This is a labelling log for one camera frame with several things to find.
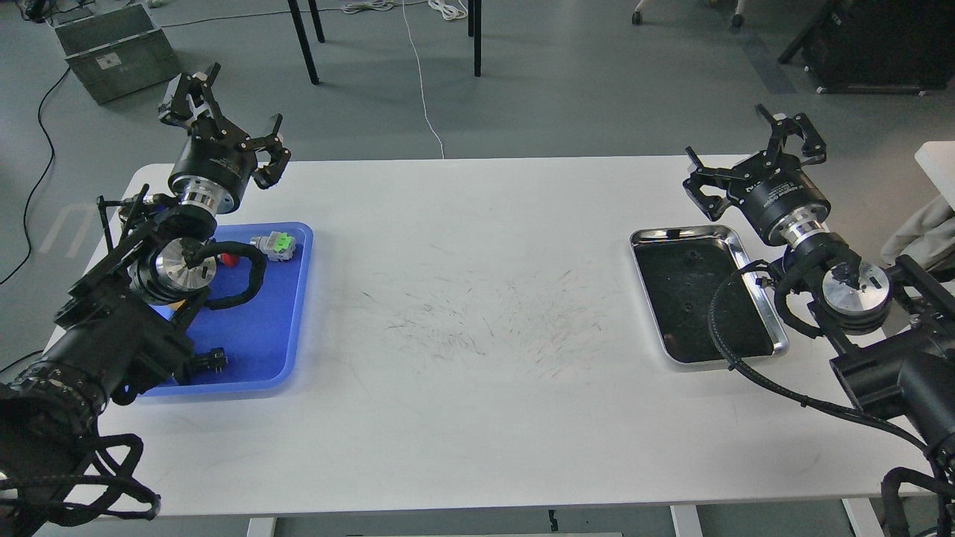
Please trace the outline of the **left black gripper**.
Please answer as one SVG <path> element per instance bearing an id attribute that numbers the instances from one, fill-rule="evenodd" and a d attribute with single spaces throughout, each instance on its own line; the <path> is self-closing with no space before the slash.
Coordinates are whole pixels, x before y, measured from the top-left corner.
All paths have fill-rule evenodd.
<path id="1" fill-rule="evenodd" d="M 215 184 L 222 191 L 216 213 L 228 214 L 238 210 L 250 178 L 261 190 L 277 186 L 291 152 L 280 132 L 282 113 L 269 119 L 266 135 L 247 136 L 238 142 L 238 150 L 219 143 L 228 135 L 224 113 L 212 92 L 219 70 L 221 64 L 213 63 L 204 71 L 172 79 L 158 105 L 158 119 L 164 125 L 181 127 L 191 136 L 169 176 L 170 190 L 181 196 L 192 180 Z M 258 160 L 252 154 L 262 152 L 269 156 L 269 162 L 256 167 Z"/>

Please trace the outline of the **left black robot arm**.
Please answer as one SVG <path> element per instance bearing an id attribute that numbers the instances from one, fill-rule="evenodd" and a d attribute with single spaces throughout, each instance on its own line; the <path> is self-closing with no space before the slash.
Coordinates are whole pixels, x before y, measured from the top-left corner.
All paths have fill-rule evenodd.
<path id="1" fill-rule="evenodd" d="M 107 253 L 69 290 L 48 350 L 2 385 L 2 534 L 31 536 L 44 524 L 76 527 L 101 516 L 151 520 L 160 496 L 134 479 L 143 441 L 103 436 L 109 403 L 126 406 L 157 385 L 185 383 L 225 364 L 222 349 L 195 351 L 188 327 L 202 309 L 251 301 L 266 263 L 289 259 L 294 242 L 276 232 L 219 241 L 217 217 L 238 210 L 249 181 L 275 186 L 291 154 L 282 116 L 252 136 L 226 119 L 212 85 L 214 63 L 170 81 L 158 119 L 187 132 L 169 194 L 147 186 L 118 201 L 119 238 L 104 223 Z"/>

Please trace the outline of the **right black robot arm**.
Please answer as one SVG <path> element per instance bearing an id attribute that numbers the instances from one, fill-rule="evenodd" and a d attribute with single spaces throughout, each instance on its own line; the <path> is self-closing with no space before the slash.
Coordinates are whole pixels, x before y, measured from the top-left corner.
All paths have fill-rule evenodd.
<path id="1" fill-rule="evenodd" d="M 868 426 L 910 442 L 931 472 L 895 467 L 883 477 L 880 496 L 886 529 L 910 534 L 901 502 L 903 485 L 934 493 L 936 534 L 953 534 L 954 365 L 953 295 L 907 255 L 881 268 L 865 261 L 839 234 L 825 227 L 831 203 L 805 166 L 823 163 L 827 146 L 805 113 L 755 112 L 770 125 L 764 150 L 730 168 L 710 167 L 692 147 L 686 194 L 710 221 L 740 210 L 769 247 L 784 247 L 777 261 L 757 260 L 720 282 L 707 307 L 710 339 L 731 371 L 826 415 Z M 824 337 L 836 351 L 830 365 L 849 406 L 816 400 L 755 371 L 719 332 L 718 303 L 730 284 L 762 273 L 773 289 L 774 311 L 795 332 Z"/>

